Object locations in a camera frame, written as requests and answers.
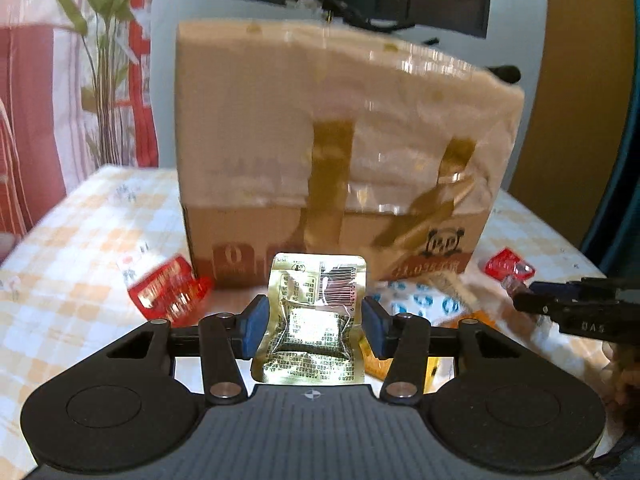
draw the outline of checkered tablecloth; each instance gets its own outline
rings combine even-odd
[[[166,257],[188,255],[176,173],[105,167],[53,209],[2,265],[0,479],[17,480],[34,467],[19,425],[27,396],[144,322],[116,264],[140,246]],[[497,303],[504,301],[499,286],[478,271],[478,261],[505,246],[526,257],[539,280],[600,275],[553,229],[500,192],[465,275],[495,293]],[[254,293],[214,296],[220,310],[238,312]],[[608,362],[597,342],[570,336],[558,335],[548,351],[557,364],[583,377]],[[178,365],[176,378],[202,390],[193,358]]]

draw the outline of gold snack packet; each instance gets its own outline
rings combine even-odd
[[[269,323],[251,366],[254,380],[363,383],[358,342],[366,270],[360,256],[277,254],[269,276]]]

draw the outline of red snack packet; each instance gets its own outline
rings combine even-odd
[[[507,276],[514,276],[521,282],[533,278],[536,269],[525,260],[505,247],[495,256],[489,258],[484,266],[484,273],[501,282]]]
[[[176,255],[130,286],[128,292],[146,319],[165,318],[174,326],[187,326],[211,287],[211,280],[194,278],[187,260]]]

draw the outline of barcode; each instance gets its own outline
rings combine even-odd
[[[352,306],[357,297],[355,267],[320,267],[322,300],[327,306]]]

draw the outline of cardboard box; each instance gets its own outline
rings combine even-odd
[[[440,52],[302,22],[181,23],[175,89],[191,261],[218,286],[265,284],[281,251],[462,272],[523,105]]]

